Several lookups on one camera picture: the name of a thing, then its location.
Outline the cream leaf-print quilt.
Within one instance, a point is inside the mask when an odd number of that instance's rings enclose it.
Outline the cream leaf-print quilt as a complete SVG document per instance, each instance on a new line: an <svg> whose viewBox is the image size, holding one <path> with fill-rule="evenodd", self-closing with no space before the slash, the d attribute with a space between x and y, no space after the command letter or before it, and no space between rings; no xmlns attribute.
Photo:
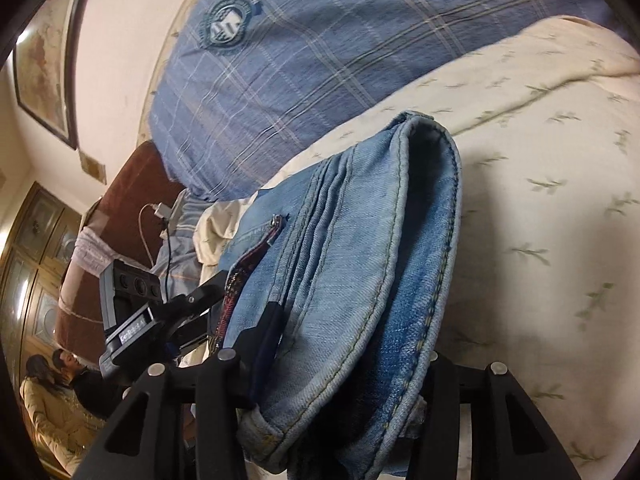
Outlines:
<svg viewBox="0 0 640 480"><path fill-rule="evenodd" d="M456 258L432 354L503 363L577 479L613 478L639 440L639 55L615 32L546 18L407 84L235 203L218 266L260 192L405 112L443 126L460 158Z"/></svg>

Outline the framed map picture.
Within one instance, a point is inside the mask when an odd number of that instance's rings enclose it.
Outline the framed map picture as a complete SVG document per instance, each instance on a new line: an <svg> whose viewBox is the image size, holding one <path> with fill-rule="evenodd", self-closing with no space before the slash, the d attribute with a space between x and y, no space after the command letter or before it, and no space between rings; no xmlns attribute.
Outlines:
<svg viewBox="0 0 640 480"><path fill-rule="evenodd" d="M17 104L72 150L78 148L75 68L88 0L46 0L17 38Z"/></svg>

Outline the white power strip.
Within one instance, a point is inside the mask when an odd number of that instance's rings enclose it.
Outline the white power strip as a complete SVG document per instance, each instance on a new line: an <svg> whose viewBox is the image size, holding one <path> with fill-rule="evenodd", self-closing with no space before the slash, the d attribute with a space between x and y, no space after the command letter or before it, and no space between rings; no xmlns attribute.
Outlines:
<svg viewBox="0 0 640 480"><path fill-rule="evenodd" d="M180 192L171 207L163 206L160 208L161 212L166 212L167 216L164 218L164 226L160 231L160 238L167 240L168 237L173 235L183 235L186 232L186 226L182 222L183 204L186 197L186 191Z"/></svg>

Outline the grey striped bedsheet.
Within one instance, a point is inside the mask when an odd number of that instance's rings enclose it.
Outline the grey striped bedsheet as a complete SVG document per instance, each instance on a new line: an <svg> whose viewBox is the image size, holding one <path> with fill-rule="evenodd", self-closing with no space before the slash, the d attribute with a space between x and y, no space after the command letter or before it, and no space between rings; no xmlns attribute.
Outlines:
<svg viewBox="0 0 640 480"><path fill-rule="evenodd" d="M214 230L213 205L183 191L186 197L182 222L186 232L163 242L152 267L160 281L163 300L190 294L218 271L220 239Z"/></svg>

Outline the pink towel on headboard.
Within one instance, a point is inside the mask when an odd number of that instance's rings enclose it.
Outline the pink towel on headboard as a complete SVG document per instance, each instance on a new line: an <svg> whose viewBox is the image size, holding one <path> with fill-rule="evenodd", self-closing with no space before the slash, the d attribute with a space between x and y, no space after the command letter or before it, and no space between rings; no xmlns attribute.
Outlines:
<svg viewBox="0 0 640 480"><path fill-rule="evenodd" d="M112 261L111 247L104 243L93 229L85 226L76 238L72 263L98 278Z"/></svg>

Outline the person in beige coat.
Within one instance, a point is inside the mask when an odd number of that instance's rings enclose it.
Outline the person in beige coat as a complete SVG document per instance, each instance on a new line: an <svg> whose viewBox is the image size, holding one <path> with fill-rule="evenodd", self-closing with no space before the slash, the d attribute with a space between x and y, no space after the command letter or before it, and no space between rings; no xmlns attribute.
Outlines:
<svg viewBox="0 0 640 480"><path fill-rule="evenodd" d="M27 359L18 391L38 439L72 476L105 422L79 403L42 354Z"/></svg>

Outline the blue denim jeans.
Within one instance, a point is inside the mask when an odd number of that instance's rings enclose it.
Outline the blue denim jeans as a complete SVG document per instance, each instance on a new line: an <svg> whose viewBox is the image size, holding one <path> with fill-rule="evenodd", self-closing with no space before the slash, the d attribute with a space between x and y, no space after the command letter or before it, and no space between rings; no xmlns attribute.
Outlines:
<svg viewBox="0 0 640 480"><path fill-rule="evenodd" d="M268 304L286 317L264 393L240 419L254 464L374 479L418 435L460 200L454 141L413 112L257 195L220 262L226 346Z"/></svg>

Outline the small wall plaque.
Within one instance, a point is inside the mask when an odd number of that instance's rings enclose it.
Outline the small wall plaque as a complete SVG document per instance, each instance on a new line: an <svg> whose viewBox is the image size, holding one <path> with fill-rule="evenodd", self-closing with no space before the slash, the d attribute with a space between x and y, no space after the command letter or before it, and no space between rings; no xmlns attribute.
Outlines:
<svg viewBox="0 0 640 480"><path fill-rule="evenodd" d="M105 165L83 151L79 151L78 155L82 171L101 184L107 185Z"/></svg>

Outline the wooden cabinet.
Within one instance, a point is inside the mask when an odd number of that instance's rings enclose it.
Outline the wooden cabinet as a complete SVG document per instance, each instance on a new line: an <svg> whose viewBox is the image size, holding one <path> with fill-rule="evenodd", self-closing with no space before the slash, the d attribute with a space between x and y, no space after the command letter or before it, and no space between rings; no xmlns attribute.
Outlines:
<svg viewBox="0 0 640 480"><path fill-rule="evenodd" d="M70 264L80 214L35 183L1 256L1 344L6 365L20 374L33 353L55 346L58 295Z"/></svg>

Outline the brown headboard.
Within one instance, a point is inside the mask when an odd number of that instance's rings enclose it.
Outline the brown headboard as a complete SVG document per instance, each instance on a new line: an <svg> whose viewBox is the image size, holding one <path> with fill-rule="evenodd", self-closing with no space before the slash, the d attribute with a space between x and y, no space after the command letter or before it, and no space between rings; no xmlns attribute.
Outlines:
<svg viewBox="0 0 640 480"><path fill-rule="evenodd" d="M105 194L86 214L93 229L115 252L149 268L138 234L137 216L147 203L172 206L183 185L169 180L151 141L138 146ZM58 295L55 342L96 365L105 348L99 279L71 263Z"/></svg>

